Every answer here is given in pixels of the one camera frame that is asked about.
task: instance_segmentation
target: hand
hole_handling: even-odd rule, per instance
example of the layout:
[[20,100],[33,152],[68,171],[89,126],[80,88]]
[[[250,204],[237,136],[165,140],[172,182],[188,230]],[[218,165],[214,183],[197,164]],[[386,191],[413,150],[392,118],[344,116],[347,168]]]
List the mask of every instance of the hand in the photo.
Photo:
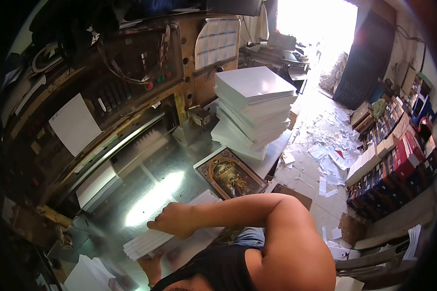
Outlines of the hand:
[[180,239],[192,236],[198,227],[198,218],[195,217],[193,206],[170,202],[155,221],[147,222],[147,227],[152,230],[160,230]]
[[162,269],[160,268],[160,258],[162,255],[163,253],[159,252],[156,253],[153,258],[144,256],[137,261],[146,273],[149,284],[157,284],[160,278],[162,278]]

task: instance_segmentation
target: pile of paper scraps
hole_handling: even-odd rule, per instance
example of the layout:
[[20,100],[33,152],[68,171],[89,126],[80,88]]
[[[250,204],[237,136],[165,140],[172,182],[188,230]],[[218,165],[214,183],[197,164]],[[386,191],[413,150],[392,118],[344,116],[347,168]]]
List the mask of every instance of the pile of paper scraps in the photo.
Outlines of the pile of paper scraps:
[[295,129],[297,136],[294,142],[283,152],[283,161],[288,168],[292,167],[295,158],[292,152],[302,149],[320,162],[320,194],[326,197],[336,191],[325,192],[322,184],[345,185],[347,169],[350,168],[361,152],[358,141],[359,132],[350,125],[353,110],[333,108],[312,118],[298,120]]
[[[338,227],[334,228],[332,230],[332,237],[333,240],[341,238],[342,230],[339,229]],[[344,248],[339,243],[327,240],[325,226],[322,226],[322,240],[327,245],[328,249],[330,250],[330,253],[332,253],[332,257],[334,260],[344,261],[347,260],[348,258],[355,259],[355,258],[359,258],[359,256],[361,255],[359,251]]]

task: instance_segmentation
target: red box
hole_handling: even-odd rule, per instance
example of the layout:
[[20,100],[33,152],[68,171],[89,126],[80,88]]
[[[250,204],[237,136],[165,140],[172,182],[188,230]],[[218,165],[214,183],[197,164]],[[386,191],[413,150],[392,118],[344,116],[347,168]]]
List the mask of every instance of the red box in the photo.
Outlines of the red box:
[[402,181],[406,181],[415,168],[425,161],[419,142],[407,131],[392,151],[395,174]]

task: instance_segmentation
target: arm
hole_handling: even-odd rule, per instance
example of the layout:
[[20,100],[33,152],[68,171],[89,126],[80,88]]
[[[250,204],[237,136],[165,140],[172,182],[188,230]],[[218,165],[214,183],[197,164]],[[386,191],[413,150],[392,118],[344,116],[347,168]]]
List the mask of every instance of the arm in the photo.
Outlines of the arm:
[[200,228],[266,227],[263,254],[246,264],[258,290],[333,290],[335,264],[296,198],[277,193],[252,194],[214,204],[170,203],[148,222],[151,229],[187,238]]

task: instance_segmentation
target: doorway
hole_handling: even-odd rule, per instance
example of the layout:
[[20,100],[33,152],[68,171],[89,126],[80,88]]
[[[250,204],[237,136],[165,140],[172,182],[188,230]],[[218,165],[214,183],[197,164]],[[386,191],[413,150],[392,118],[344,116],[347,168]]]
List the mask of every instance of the doorway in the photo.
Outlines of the doorway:
[[308,46],[306,87],[333,96],[350,54],[357,10],[345,0],[278,1],[277,30]]

